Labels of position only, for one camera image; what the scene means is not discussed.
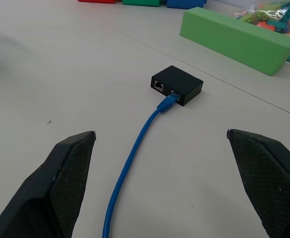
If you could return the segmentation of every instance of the cable plug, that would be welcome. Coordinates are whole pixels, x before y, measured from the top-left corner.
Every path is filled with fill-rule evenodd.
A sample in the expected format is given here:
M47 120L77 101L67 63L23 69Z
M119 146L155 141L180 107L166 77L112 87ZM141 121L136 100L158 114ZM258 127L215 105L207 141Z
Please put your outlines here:
M175 94L175 93L171 93L157 106L157 109L161 113L168 111L179 100L179 97L180 97L180 95Z

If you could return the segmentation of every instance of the red block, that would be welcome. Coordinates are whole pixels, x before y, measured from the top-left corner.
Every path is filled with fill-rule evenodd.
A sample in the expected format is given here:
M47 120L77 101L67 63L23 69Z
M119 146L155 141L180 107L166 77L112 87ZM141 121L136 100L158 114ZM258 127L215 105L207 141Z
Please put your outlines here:
M82 2L115 3L115 0L78 0Z

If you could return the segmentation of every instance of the green block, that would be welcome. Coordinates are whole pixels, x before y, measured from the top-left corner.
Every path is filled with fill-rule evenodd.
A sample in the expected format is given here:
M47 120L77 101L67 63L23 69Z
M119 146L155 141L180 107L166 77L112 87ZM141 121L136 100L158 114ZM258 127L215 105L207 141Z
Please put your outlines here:
M290 37L214 11L184 12L180 35L267 75L290 55Z
M122 0L126 5L159 6L160 0Z

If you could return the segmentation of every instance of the black box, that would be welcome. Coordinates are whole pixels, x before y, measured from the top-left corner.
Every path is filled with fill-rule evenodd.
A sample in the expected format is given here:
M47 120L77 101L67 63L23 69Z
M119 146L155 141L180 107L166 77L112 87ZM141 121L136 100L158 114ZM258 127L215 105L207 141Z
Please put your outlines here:
M202 90L203 81L177 67L170 66L151 79L151 87L165 96L180 95L178 103L184 106Z

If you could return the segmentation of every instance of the white surface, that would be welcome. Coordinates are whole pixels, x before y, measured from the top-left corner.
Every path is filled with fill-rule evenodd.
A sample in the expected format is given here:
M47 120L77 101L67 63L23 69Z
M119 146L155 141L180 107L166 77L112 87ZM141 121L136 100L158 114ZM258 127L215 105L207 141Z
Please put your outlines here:
M290 114L249 94L290 110L290 86L280 93L289 66L273 80L228 62L177 36L181 13L0 0L0 213L56 143L95 130L73 237L100 238L121 168L163 99L149 87L151 76L175 65L204 80L203 92L151 127L121 191L112 237L268 237L243 190L226 130L258 132L290 149Z

